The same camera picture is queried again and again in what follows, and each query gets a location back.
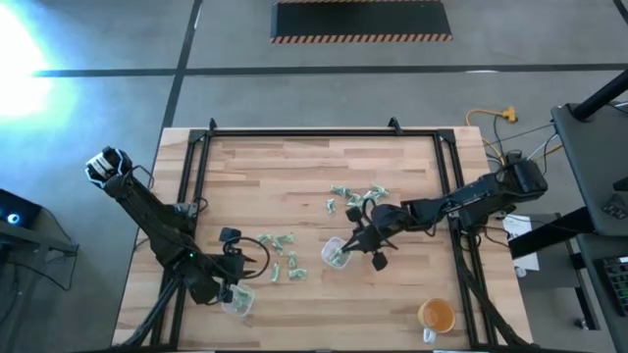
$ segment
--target gray floor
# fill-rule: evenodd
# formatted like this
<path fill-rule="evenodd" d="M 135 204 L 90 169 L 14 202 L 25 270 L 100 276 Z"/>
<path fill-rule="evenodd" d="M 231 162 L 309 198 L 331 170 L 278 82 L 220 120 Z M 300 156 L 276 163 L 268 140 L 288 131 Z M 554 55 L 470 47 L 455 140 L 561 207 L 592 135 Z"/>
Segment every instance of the gray floor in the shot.
<path fill-rule="evenodd" d="M 628 27 L 610 0 L 444 0 L 451 43 L 272 46 L 270 0 L 205 0 L 189 67 L 341 65 L 591 64 L 628 61 Z M 192 0 L 9 1 L 0 25 L 26 34 L 12 42 L 7 65 L 31 69 L 174 68 Z M 2 22 L 7 18 L 11 22 Z M 8 40 L 0 33 L 0 40 Z M 27 60 L 29 55 L 37 60 Z M 550 121 L 550 108 L 579 101 L 617 72 L 187 77 L 173 126 L 462 125 L 474 108 L 514 106 L 520 121 L 499 122 L 510 136 Z M 70 292 L 45 280 L 20 336 L 20 352 L 106 347 L 122 298 L 136 226 L 83 174 L 102 147 L 126 150 L 151 167 L 171 77 L 37 78 L 0 82 L 0 187 L 46 206 L 80 244 Z M 18 106 L 16 102 L 25 102 Z M 494 139 L 492 118 L 473 122 Z M 504 143 L 531 153 L 551 128 Z M 563 153 L 549 157 L 549 192 L 521 213 L 569 212 L 582 205 Z M 55 274 L 67 274 L 55 265 Z M 522 286 L 537 343 L 548 348 L 612 351 L 605 331 L 570 323 L 579 313 L 569 292 Z"/>

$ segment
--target black floor mat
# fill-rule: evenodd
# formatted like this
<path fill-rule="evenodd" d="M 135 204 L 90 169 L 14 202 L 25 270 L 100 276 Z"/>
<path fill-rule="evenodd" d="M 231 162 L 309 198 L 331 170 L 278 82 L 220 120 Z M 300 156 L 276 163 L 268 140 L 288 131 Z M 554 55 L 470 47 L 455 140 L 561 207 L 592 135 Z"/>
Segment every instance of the black floor mat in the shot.
<path fill-rule="evenodd" d="M 439 0 L 285 0 L 273 5 L 271 42 L 450 41 Z"/>

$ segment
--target wooden tabletop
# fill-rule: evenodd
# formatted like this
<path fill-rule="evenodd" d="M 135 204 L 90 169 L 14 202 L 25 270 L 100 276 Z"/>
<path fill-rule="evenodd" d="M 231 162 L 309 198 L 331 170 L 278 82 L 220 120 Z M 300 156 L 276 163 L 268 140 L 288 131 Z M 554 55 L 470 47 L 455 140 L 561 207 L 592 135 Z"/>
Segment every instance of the wooden tabletop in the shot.
<path fill-rule="evenodd" d="M 464 179 L 475 180 L 489 170 L 480 132 L 475 127 L 453 129 Z M 189 128 L 163 132 L 153 192 L 164 203 L 176 200 L 188 132 Z M 199 150 L 189 193 L 195 183 Z M 450 160 L 446 160 L 453 179 Z M 323 263 L 321 249 L 327 240 L 334 236 L 349 239 L 353 229 L 344 214 L 344 200 L 331 194 L 330 186 L 340 184 L 364 193 L 372 181 L 391 190 L 391 196 L 383 200 L 386 203 L 442 195 L 432 139 L 212 138 L 203 190 L 209 207 L 199 215 L 196 232 L 200 249 L 221 253 L 218 235 L 222 227 L 235 227 L 252 237 L 292 232 L 295 242 L 286 250 L 297 253 L 298 266 L 307 270 L 307 279 L 289 280 L 288 258 L 271 249 L 271 265 L 278 262 L 282 267 L 279 283 L 271 283 L 271 271 L 244 281 L 255 291 L 253 307 L 245 318 L 224 313 L 220 305 L 194 305 L 186 298 L 180 349 L 468 348 L 445 222 L 439 224 L 433 238 L 423 232 L 393 237 L 399 250 L 385 251 L 389 265 L 381 272 L 373 269 L 369 254 L 353 253 L 341 271 Z M 338 210 L 329 215 L 325 202 L 332 197 Z M 505 240 L 499 231 L 490 235 Z M 140 232 L 138 241 L 143 237 Z M 114 343 L 132 334 L 157 298 L 162 269 L 146 245 L 132 258 Z M 239 246 L 263 263 L 261 249 L 248 243 Z M 515 331 L 530 341 L 509 251 L 485 239 L 480 253 L 492 301 Z M 439 335 L 435 344 L 428 346 L 423 343 L 416 313 L 423 302 L 435 297 L 452 304 L 456 324 L 453 331 Z M 478 332 L 482 333 L 479 306 L 475 298 L 473 302 Z M 169 330 L 167 320 L 165 332 Z"/>

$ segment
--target orange cup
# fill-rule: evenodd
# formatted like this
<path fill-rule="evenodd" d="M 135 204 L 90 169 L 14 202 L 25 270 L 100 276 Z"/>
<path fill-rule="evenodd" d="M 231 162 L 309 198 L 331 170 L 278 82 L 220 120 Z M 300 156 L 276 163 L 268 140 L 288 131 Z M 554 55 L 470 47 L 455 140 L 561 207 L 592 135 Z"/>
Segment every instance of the orange cup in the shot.
<path fill-rule="evenodd" d="M 417 319 L 423 326 L 423 341 L 432 344 L 436 340 L 437 333 L 451 331 L 455 325 L 455 312 L 449 302 L 434 298 L 421 305 Z"/>

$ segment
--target white label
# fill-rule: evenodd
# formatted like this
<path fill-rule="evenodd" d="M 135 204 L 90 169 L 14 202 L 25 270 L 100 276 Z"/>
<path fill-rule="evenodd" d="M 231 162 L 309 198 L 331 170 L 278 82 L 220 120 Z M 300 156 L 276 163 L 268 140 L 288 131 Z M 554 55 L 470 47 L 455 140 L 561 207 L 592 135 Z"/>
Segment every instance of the white label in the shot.
<path fill-rule="evenodd" d="M 503 219 L 503 228 L 512 234 L 512 238 L 508 239 L 510 241 L 532 230 L 532 224 L 530 223 L 530 217 L 508 215 Z M 514 266 L 525 270 L 538 271 L 539 258 L 536 253 L 526 255 L 514 260 Z"/>

